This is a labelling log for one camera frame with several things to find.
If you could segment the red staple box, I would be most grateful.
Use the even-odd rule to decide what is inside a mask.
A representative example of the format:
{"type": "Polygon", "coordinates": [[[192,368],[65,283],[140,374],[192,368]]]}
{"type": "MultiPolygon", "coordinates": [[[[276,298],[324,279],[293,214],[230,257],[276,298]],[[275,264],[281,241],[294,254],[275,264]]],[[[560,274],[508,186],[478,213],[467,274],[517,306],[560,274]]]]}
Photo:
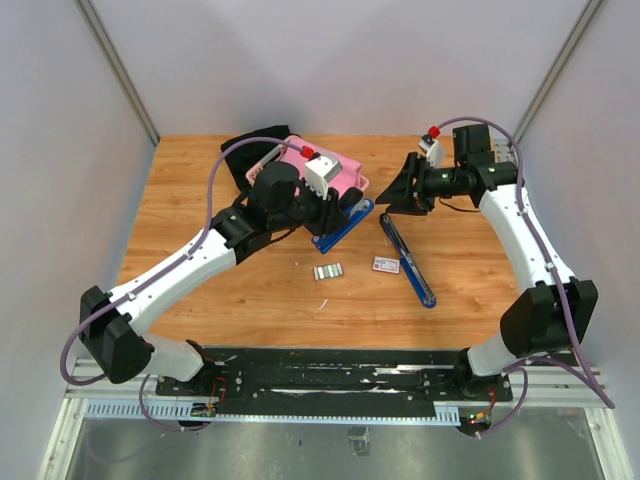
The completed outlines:
{"type": "Polygon", "coordinates": [[[373,260],[372,270],[376,272],[399,274],[401,264],[398,259],[375,256],[373,260]]]}

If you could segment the silver staple strips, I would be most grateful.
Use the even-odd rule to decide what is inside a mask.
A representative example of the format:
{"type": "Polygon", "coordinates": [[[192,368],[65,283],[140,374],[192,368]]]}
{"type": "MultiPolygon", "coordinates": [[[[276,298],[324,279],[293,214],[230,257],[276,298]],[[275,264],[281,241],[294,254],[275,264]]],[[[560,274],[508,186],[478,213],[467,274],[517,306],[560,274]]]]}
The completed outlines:
{"type": "Polygon", "coordinates": [[[340,263],[332,263],[313,268],[314,279],[316,281],[339,278],[344,275],[344,270],[340,263]]]}

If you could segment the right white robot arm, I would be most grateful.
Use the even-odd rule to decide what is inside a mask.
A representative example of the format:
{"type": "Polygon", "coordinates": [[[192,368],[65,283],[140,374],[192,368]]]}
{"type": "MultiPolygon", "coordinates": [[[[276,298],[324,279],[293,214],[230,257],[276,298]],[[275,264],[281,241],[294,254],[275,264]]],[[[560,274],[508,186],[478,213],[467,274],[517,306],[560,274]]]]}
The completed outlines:
{"type": "Polygon", "coordinates": [[[453,375],[455,392],[474,400],[489,377],[536,354],[577,350],[598,300],[593,281],[578,279],[552,247],[528,200],[521,169],[497,160],[493,123],[473,117],[452,119],[454,164],[444,167],[430,128],[420,149],[407,155],[399,174],[377,197],[389,214],[424,216],[440,198],[467,196],[497,235],[520,295],[500,320],[500,331],[462,351],[453,375]]]}

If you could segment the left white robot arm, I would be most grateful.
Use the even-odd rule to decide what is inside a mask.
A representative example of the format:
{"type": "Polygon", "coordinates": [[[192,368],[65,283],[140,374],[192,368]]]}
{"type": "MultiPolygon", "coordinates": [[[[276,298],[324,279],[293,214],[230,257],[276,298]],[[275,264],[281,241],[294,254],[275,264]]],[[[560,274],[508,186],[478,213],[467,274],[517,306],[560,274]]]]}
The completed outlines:
{"type": "Polygon", "coordinates": [[[110,292],[87,290],[81,297],[86,325],[79,338],[114,384],[139,374],[160,375],[178,380],[192,395],[203,395],[214,383],[212,361],[193,341],[151,335],[155,321],[201,284],[298,228],[327,252],[371,209],[356,187],[339,194],[322,178],[301,179],[294,166],[275,162],[231,206],[208,216],[181,250],[110,292]]]}

